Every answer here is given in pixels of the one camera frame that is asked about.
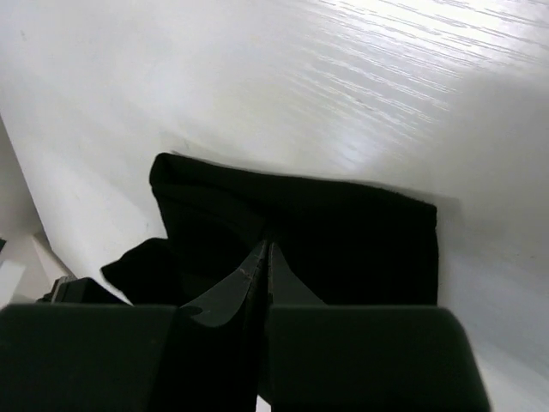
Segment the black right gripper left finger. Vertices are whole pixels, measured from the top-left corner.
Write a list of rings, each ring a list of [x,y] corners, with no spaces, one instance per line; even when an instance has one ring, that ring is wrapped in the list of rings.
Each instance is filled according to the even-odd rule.
[[[267,253],[183,306],[4,307],[2,410],[254,410]]]

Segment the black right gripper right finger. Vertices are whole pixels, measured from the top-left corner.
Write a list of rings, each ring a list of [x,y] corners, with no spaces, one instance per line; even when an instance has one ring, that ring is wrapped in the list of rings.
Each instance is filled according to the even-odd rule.
[[[466,331],[435,306],[329,306],[268,258],[274,411],[487,411]]]

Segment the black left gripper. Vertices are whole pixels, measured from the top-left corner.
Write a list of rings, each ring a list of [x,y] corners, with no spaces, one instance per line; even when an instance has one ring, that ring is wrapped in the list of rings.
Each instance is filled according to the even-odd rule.
[[[40,302],[127,306],[126,302],[120,300],[94,279],[88,277],[66,282],[57,279],[52,290],[43,295]]]

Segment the black skirt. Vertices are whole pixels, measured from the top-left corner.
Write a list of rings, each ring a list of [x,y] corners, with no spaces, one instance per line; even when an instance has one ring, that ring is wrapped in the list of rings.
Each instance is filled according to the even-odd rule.
[[[437,210],[343,181],[254,173],[163,153],[149,183],[166,237],[103,267],[134,304],[181,306],[230,275],[261,242],[330,305],[437,302]]]

